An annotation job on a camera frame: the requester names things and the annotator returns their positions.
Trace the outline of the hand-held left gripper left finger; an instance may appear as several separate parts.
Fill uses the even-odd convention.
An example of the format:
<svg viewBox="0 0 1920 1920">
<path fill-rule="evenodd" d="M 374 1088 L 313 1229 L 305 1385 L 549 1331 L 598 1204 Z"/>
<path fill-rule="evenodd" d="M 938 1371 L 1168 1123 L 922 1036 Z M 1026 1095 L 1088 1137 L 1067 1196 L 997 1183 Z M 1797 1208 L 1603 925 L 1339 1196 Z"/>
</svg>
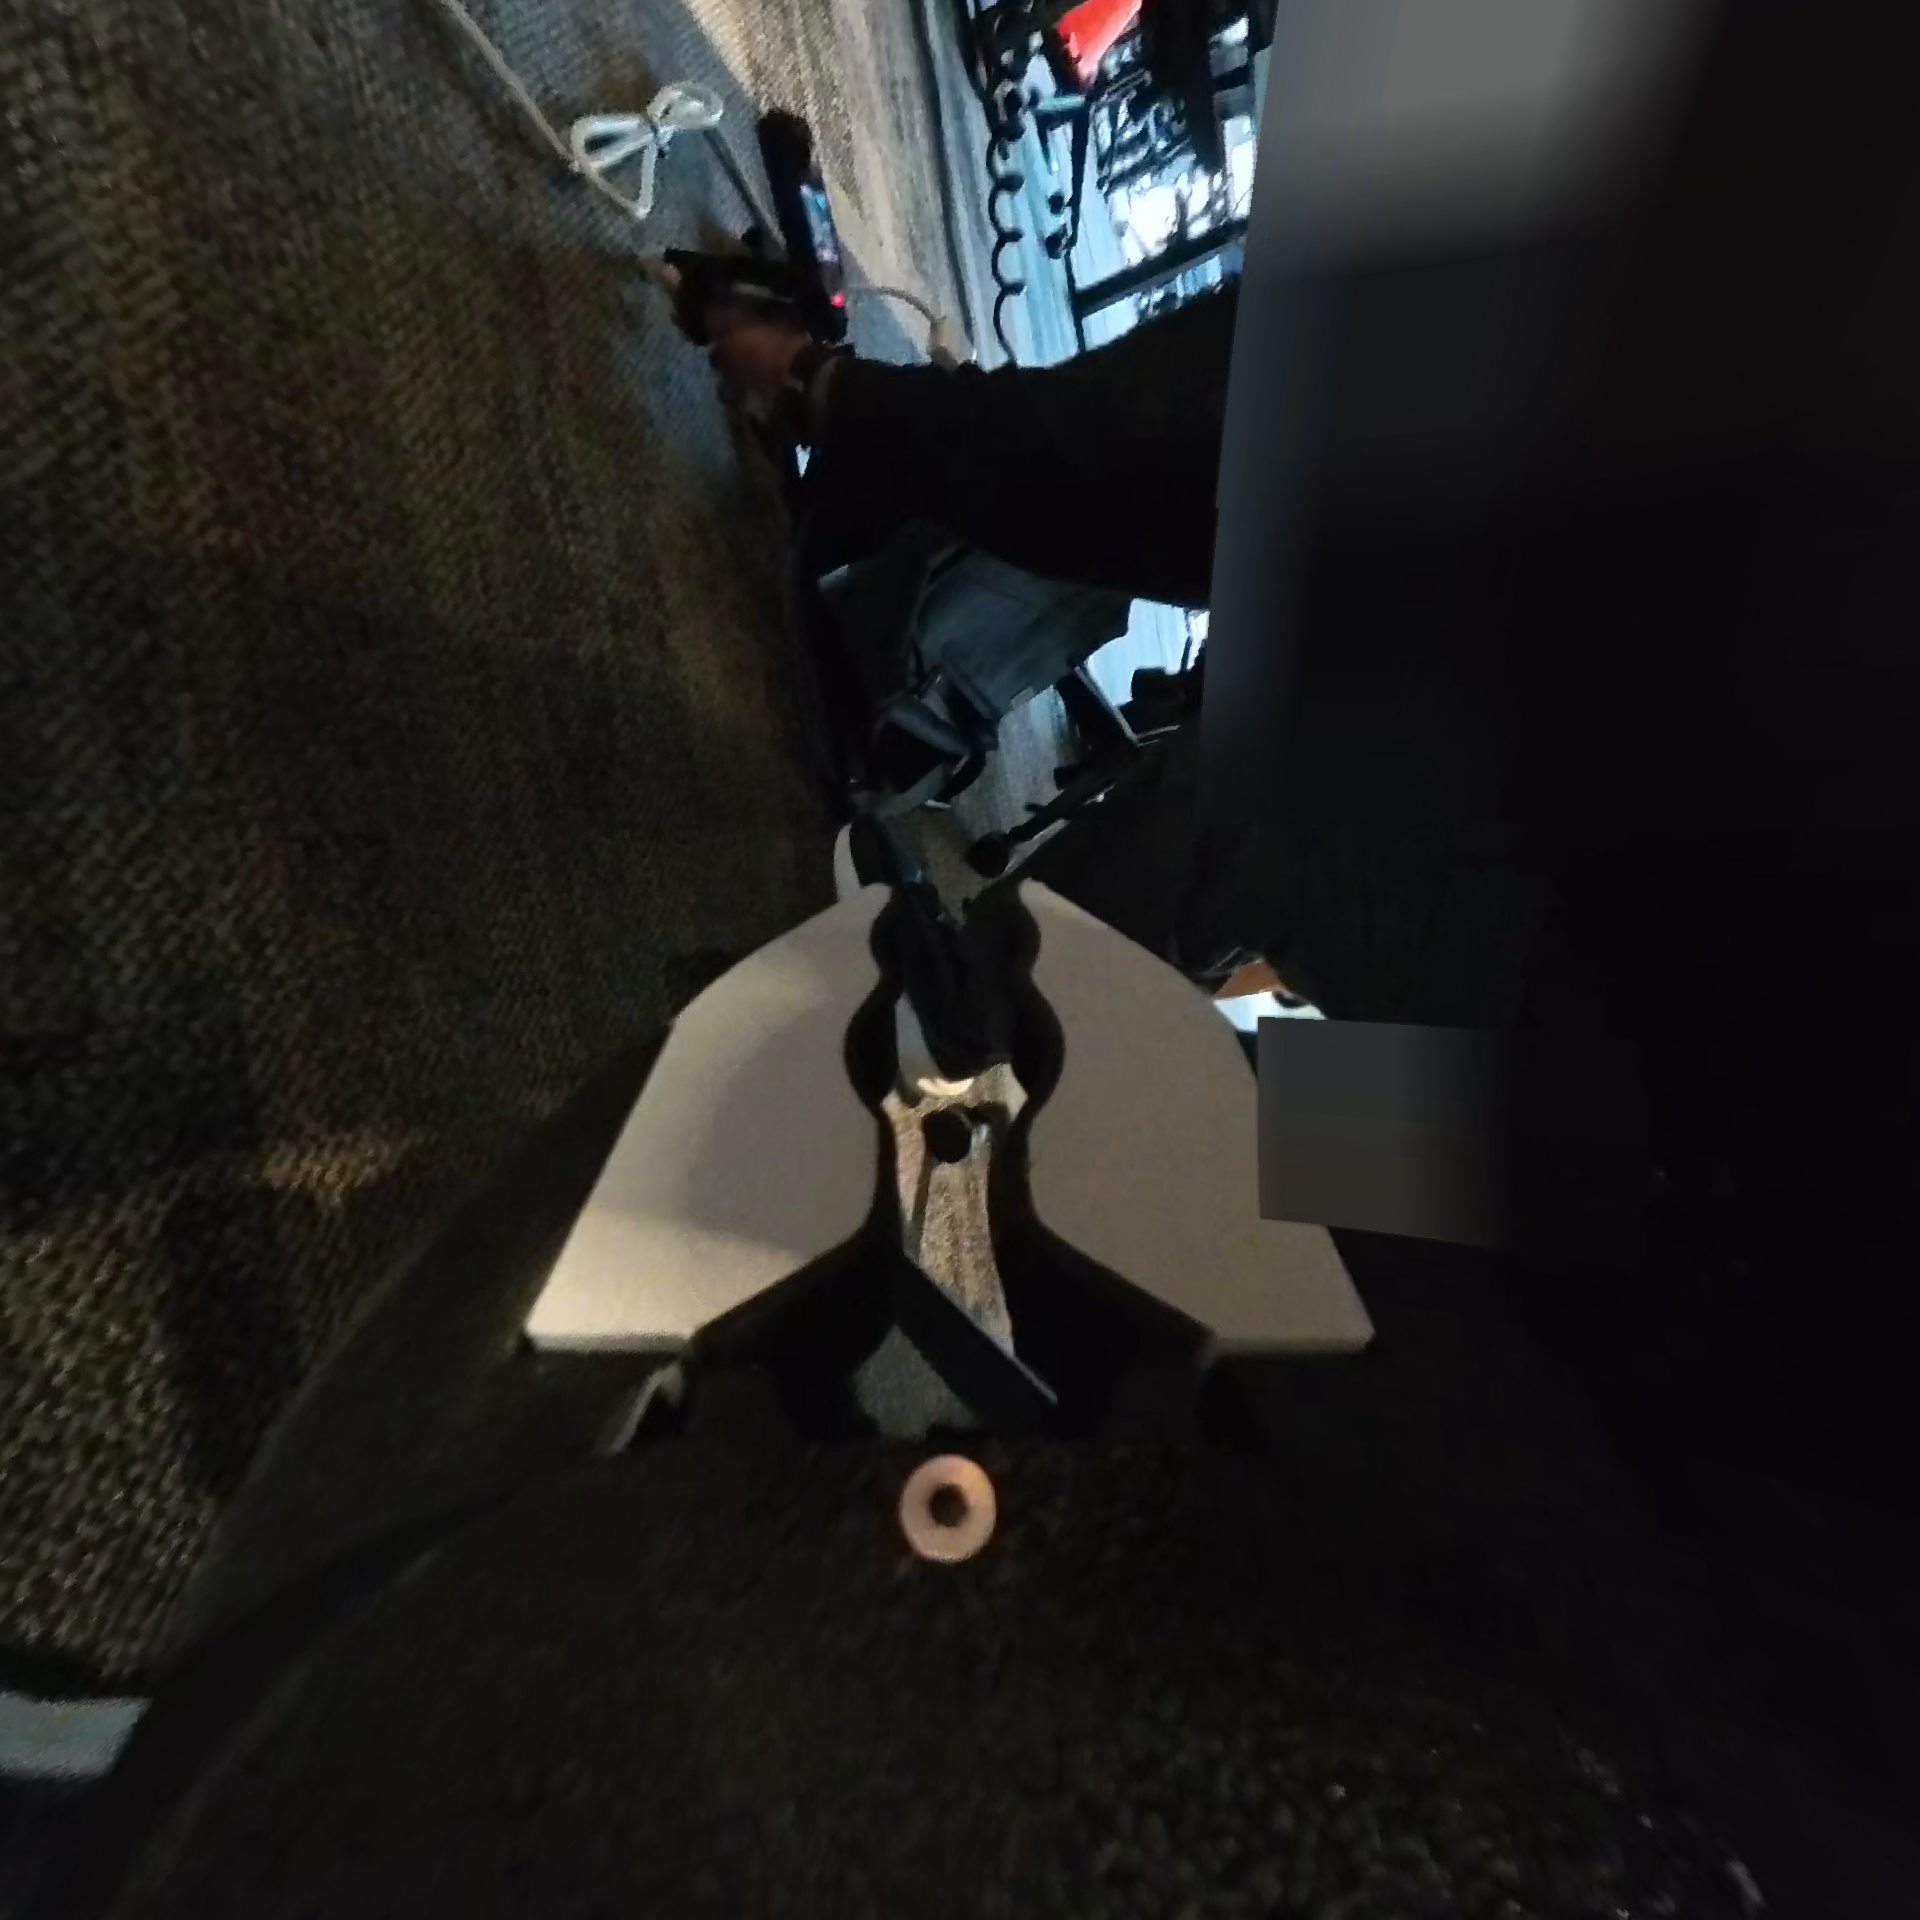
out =
<svg viewBox="0 0 1920 1920">
<path fill-rule="evenodd" d="M 888 903 L 856 892 L 677 1016 L 526 1317 L 540 1353 L 680 1353 L 867 1224 L 877 1121 L 849 1031 Z"/>
</svg>

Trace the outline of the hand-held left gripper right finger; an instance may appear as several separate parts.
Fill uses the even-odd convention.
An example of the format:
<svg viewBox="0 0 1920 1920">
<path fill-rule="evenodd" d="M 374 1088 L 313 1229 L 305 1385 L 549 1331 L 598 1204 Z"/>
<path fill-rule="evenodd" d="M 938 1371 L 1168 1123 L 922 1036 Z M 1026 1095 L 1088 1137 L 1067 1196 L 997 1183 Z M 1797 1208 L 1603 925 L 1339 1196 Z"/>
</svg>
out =
<svg viewBox="0 0 1920 1920">
<path fill-rule="evenodd" d="M 1230 1355 L 1363 1353 L 1374 1321 L 1329 1229 L 1260 1212 L 1257 1080 L 1212 999 L 1041 883 L 1032 980 L 1064 1068 L 1029 1132 L 1041 1226 Z"/>
</svg>

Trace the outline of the person's right hand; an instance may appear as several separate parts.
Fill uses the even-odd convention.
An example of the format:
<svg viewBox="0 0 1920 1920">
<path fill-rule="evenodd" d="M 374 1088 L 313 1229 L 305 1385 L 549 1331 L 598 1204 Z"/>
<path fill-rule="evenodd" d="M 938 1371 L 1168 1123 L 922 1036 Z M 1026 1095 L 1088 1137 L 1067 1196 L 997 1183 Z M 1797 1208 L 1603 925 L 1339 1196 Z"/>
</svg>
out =
<svg viewBox="0 0 1920 1920">
<path fill-rule="evenodd" d="M 773 442 L 811 447 L 841 352 L 769 305 L 712 303 L 702 331 L 723 401 Z"/>
</svg>

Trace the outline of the office chair base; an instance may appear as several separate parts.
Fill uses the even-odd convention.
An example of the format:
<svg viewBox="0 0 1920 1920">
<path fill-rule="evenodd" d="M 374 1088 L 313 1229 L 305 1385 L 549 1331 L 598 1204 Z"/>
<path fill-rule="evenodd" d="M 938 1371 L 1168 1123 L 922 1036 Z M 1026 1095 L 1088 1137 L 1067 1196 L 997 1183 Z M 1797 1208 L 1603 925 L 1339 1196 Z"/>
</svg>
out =
<svg viewBox="0 0 1920 1920">
<path fill-rule="evenodd" d="M 1006 876 L 1017 850 L 1139 784 L 1180 725 L 1197 714 L 1202 687 L 1200 653 L 1177 669 L 1139 667 L 1125 704 L 1115 704 L 1097 687 L 1090 663 L 1080 663 L 1061 677 L 1051 693 L 1061 699 L 1073 755 L 1054 769 L 1050 801 L 1029 802 L 1019 824 L 984 832 L 966 843 L 965 863 L 972 874 L 984 881 Z"/>
</svg>

